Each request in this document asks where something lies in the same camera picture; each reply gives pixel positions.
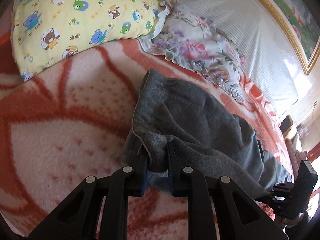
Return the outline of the person's right hand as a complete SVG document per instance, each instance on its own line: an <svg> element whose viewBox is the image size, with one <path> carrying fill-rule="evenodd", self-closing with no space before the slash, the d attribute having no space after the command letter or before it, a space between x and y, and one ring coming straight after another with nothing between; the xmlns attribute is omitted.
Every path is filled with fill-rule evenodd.
<svg viewBox="0 0 320 240"><path fill-rule="evenodd" d="M281 229L284 228L292 228L298 225L300 222L308 222L309 221L309 214L307 212L301 212L296 218L288 219L284 217L280 217L278 215L275 216L274 222L279 226Z"/></svg>

